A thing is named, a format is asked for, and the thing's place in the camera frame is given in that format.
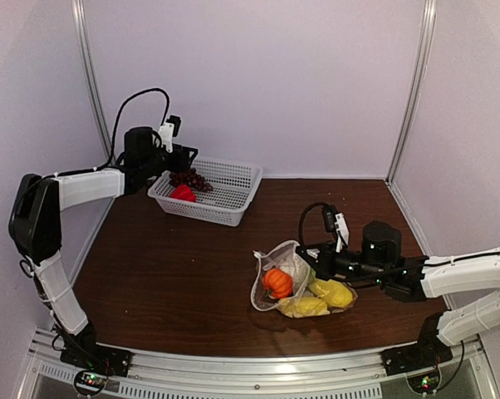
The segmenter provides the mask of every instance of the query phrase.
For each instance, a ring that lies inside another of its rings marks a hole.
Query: cable
[[[372,287],[379,287],[379,285],[373,283],[373,284],[365,284],[365,285],[359,285],[359,286],[353,286],[350,283],[346,283],[348,287],[353,288],[353,289],[365,289],[365,288],[372,288]]]
[[[159,87],[153,87],[151,89],[146,89],[142,91],[138,91],[134,95],[128,97],[125,102],[123,102],[119,108],[119,111],[117,112],[117,116],[115,117],[115,123],[114,123],[114,128],[113,131],[111,132],[111,145],[110,145],[110,153],[108,154],[108,160],[99,166],[98,169],[104,169],[108,167],[111,164],[111,160],[114,158],[115,155],[115,137],[117,136],[117,127],[119,126],[119,119],[120,119],[120,114],[123,112],[123,109],[125,108],[126,104],[128,104],[130,101],[134,100],[136,97],[143,96],[146,93],[151,93],[151,92],[160,92],[165,96],[165,111],[164,111],[164,116],[161,120],[161,125],[164,124],[165,118],[167,117],[167,113],[169,112],[169,104],[170,104],[170,99],[169,95],[167,94],[167,91],[160,89]]]
[[[55,329],[60,334],[61,339],[64,340],[64,345],[66,345],[66,340],[67,340],[70,344],[72,344],[74,347],[76,347],[76,349],[78,349],[79,351],[81,351],[82,353],[84,353],[88,358],[91,358],[92,360],[95,360],[94,363],[96,363],[96,364],[93,367],[100,366],[100,364],[103,361],[100,360],[95,355],[89,353],[87,350],[85,350],[83,347],[81,347],[80,344],[77,341],[75,341],[73,338],[71,338],[71,336],[69,335],[69,333],[66,332],[66,329],[61,325],[61,322],[58,319],[58,317],[56,316],[56,314],[54,315],[54,319],[56,321]]]
[[[473,255],[464,255],[459,258],[453,259],[454,262],[459,262],[461,260],[470,260],[470,259],[476,259],[476,258],[484,258],[486,256],[497,256],[500,255],[500,251],[495,251],[495,252],[485,252],[483,254],[473,254]],[[437,268],[438,266],[445,266],[446,264],[451,264],[451,260],[446,260],[444,262],[440,262],[439,264],[423,264],[426,268]]]
[[[60,337],[60,334],[57,333],[56,336],[52,339],[51,347],[52,347],[52,349],[54,349],[57,352],[64,352],[64,349],[59,349],[59,348],[54,346],[59,337]]]
[[[344,247],[344,249],[348,249],[348,243],[344,240],[344,237],[342,237],[342,233],[340,230],[339,231],[339,237],[341,238],[341,241],[342,241],[342,246]]]
[[[453,380],[455,379],[455,377],[458,374],[458,371],[460,370],[460,367],[463,365],[463,362],[464,362],[464,341],[460,342],[460,347],[462,350],[462,353],[460,354],[460,362],[458,362],[457,368],[455,369],[453,375],[448,379],[448,381],[436,390],[437,393],[442,391],[443,389],[446,389],[448,387],[448,385],[451,382],[453,382]]]
[[[26,256],[23,256],[23,259],[19,261],[19,267],[23,271],[23,274],[25,274],[28,278],[34,278],[34,268],[32,267],[30,261]]]
[[[157,143],[156,148],[160,148],[162,143],[161,136],[157,131],[152,131],[152,135],[154,136],[155,142]]]
[[[303,238],[303,225],[306,221],[307,214],[312,210],[315,209],[317,206],[321,206],[322,208],[330,208],[330,205],[326,202],[313,202],[312,204],[309,204],[302,212],[300,215],[300,220],[298,221],[298,241],[300,242],[301,249],[304,252],[306,251],[306,242]],[[341,239],[342,243],[344,243],[344,238],[342,237],[341,234]]]

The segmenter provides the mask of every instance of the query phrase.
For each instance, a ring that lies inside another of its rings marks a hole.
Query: brown tabletop
[[[237,228],[165,214],[145,192],[115,201],[75,285],[99,341],[198,356],[273,357],[383,347],[414,341],[441,299],[399,303],[378,288],[355,306],[319,318],[260,313],[249,301],[253,250],[297,239],[311,202],[336,204],[359,249],[363,225],[383,220],[403,233],[403,255],[419,255],[409,226],[383,181],[264,180]],[[325,241],[320,212],[307,241]]]

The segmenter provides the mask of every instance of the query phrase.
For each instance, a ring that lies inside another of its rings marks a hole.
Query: orange pumpkin
[[[292,292],[292,277],[279,268],[273,268],[263,277],[263,287],[272,294],[271,298],[286,298]]]

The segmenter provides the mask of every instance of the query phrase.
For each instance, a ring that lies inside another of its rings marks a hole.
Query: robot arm
[[[63,362],[126,376],[130,352],[96,344],[95,328],[76,300],[62,265],[60,213],[94,200],[132,195],[166,170],[187,170],[198,150],[172,143],[169,135],[176,135],[178,127],[179,118],[171,116],[161,126],[161,135],[149,127],[131,129],[116,165],[103,170],[22,178],[8,230],[41,300],[56,320],[64,341]]]
[[[335,220],[335,237],[344,217],[332,205],[322,205],[326,231]],[[303,214],[299,231],[302,231]],[[297,252],[316,276],[343,283],[371,281],[401,302],[424,301],[448,293],[500,288],[500,247],[474,254],[449,257],[401,256],[401,233],[386,223],[373,221],[363,228],[360,252],[347,246],[306,246],[303,237]],[[452,358],[450,346],[500,325],[500,289],[474,303],[428,318],[416,344],[383,352],[387,374],[409,372],[420,366]]]

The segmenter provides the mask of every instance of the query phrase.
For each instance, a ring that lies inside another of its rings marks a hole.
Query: basket
[[[150,187],[149,197],[168,214],[238,226],[259,187],[262,167],[206,157],[198,157],[193,167],[212,185],[213,191],[194,191],[196,202],[172,199],[169,196],[174,187],[169,184],[170,173],[165,171]]]

